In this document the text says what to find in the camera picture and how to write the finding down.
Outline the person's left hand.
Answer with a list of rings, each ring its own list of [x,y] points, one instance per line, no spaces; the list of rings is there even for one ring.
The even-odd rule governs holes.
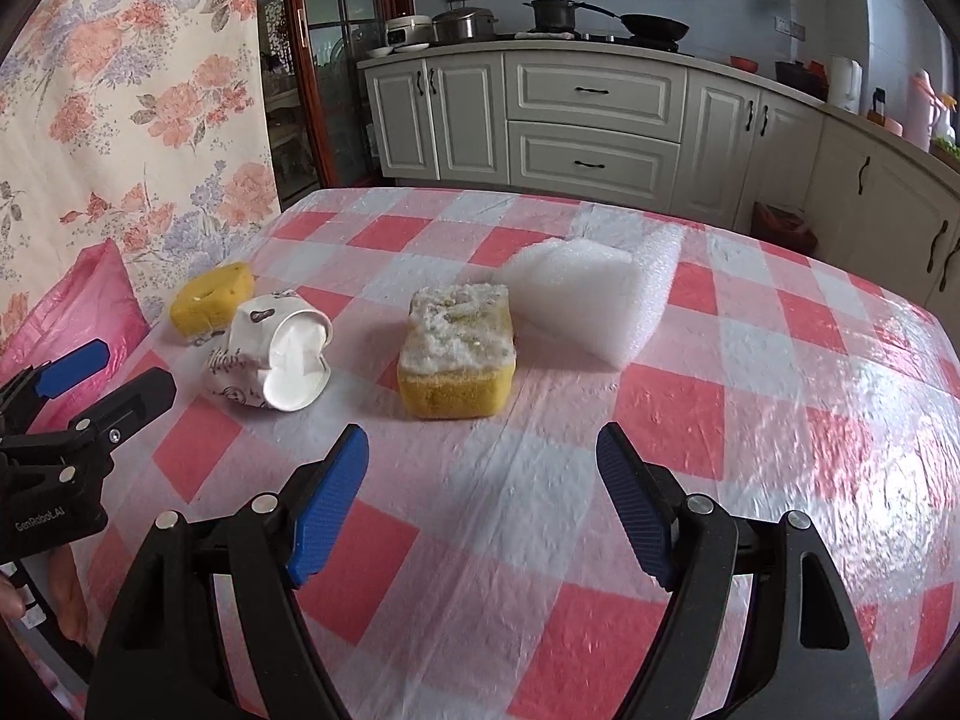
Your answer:
[[[76,644],[86,645],[88,608],[70,546],[60,546],[50,551],[49,590],[62,634]],[[11,619],[21,617],[26,612],[25,603],[6,577],[0,582],[0,611]]]

